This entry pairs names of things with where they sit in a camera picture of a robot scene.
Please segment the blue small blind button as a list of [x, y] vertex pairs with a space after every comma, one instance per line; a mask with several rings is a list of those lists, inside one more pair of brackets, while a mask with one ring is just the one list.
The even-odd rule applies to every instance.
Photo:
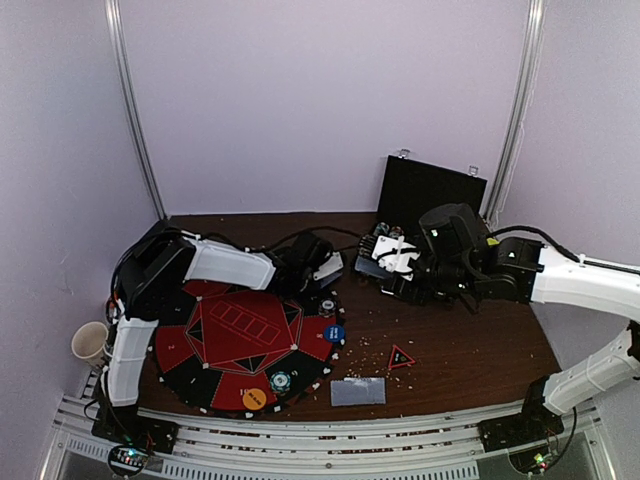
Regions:
[[323, 338], [330, 343], [337, 344], [345, 340], [346, 331], [343, 326], [338, 324], [329, 325], [323, 332]]

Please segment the dealt blue card pair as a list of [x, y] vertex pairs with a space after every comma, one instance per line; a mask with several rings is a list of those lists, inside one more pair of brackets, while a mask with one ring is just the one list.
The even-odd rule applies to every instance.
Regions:
[[350, 381], [348, 400], [352, 405], [384, 405], [386, 380], [382, 377], [359, 377]]

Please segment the orange big blind button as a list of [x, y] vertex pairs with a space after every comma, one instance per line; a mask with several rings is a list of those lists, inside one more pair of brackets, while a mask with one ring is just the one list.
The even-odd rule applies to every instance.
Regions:
[[250, 411], [258, 411], [266, 406], [267, 395], [260, 388], [249, 388], [242, 392], [242, 404]]

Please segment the grey playing card deck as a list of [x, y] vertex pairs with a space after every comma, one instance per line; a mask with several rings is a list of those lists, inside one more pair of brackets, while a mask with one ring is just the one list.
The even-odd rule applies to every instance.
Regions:
[[353, 269], [356, 273], [377, 279], [383, 279], [388, 276], [388, 272], [368, 256], [357, 255], [354, 259]]

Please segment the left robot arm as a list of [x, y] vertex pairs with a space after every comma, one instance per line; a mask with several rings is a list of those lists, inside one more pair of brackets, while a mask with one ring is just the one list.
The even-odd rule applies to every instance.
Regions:
[[103, 420], [123, 444], [144, 433], [137, 404], [147, 348], [155, 330], [178, 312], [191, 282], [225, 284], [281, 298], [312, 292], [341, 277], [345, 255], [312, 227], [270, 247], [241, 247], [217, 234], [196, 234], [161, 223], [118, 261], [110, 285], [107, 364], [101, 389], [112, 406]]

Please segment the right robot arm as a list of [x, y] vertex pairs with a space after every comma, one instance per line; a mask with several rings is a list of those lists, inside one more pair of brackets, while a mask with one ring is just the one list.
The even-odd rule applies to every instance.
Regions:
[[577, 255], [546, 232], [516, 225], [482, 228], [467, 204], [436, 207], [419, 220], [422, 242], [380, 236], [372, 253], [392, 275], [392, 292], [562, 304], [617, 315], [627, 326], [577, 364], [533, 382], [513, 419], [519, 440], [535, 440], [551, 416], [639, 377], [639, 270]]

